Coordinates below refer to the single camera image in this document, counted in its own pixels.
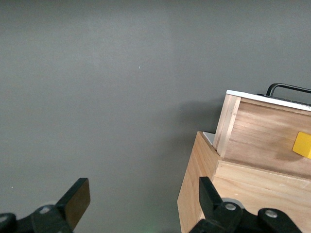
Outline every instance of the yellow block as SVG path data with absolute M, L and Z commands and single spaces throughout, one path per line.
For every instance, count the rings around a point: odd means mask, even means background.
M 299 132 L 293 147 L 293 151 L 311 159 L 311 135 Z

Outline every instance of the wooden side panel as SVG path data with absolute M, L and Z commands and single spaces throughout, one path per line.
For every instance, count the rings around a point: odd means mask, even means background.
M 199 177 L 212 178 L 219 159 L 203 133 L 198 132 L 177 200 L 182 233 L 188 233 L 200 219 Z
M 225 97 L 213 143 L 213 147 L 221 157 L 225 154 L 240 101 L 241 98 L 237 96 L 226 95 Z
M 311 134 L 311 116 L 272 107 L 240 102 L 225 159 L 311 179 L 311 159 L 292 151 L 299 131 Z
M 311 232 L 311 180 L 219 161 L 212 182 L 222 198 L 239 200 L 249 212 L 276 208 Z

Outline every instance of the gray surface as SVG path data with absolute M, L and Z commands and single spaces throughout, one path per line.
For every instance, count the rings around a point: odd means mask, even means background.
M 1 1 L 0 211 L 89 177 L 77 233 L 180 232 L 195 134 L 225 91 L 311 88 L 310 4 Z

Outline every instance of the metal handle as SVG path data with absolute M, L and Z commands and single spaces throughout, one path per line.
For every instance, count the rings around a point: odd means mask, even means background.
M 286 88 L 286 89 L 291 89 L 291 90 L 294 90 L 294 91 L 301 91 L 301 92 L 306 92 L 306 93 L 310 93 L 311 94 L 311 90 L 310 89 L 306 89 L 306 88 L 299 87 L 299 86 L 288 85 L 288 84 L 284 84 L 284 83 L 274 83 L 274 84 L 270 85 L 270 87 L 267 90 L 267 94 L 266 95 L 267 96 L 273 96 L 274 90 L 278 86 Z

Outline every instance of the silver bolt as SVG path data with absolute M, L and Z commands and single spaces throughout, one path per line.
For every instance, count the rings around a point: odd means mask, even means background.
M 225 205 L 227 210 L 235 210 L 237 207 L 234 204 L 228 203 Z
M 8 216 L 7 215 L 5 215 L 5 216 L 3 216 L 3 217 L 0 217 L 0 222 L 4 222 L 4 221 L 6 221 L 8 219 Z
M 272 217 L 272 218 L 276 218 L 277 217 L 277 213 L 273 210 L 266 210 L 264 212 L 268 217 Z
M 50 211 L 50 208 L 47 206 L 43 206 L 39 213 L 43 215 L 46 214 L 48 211 Z

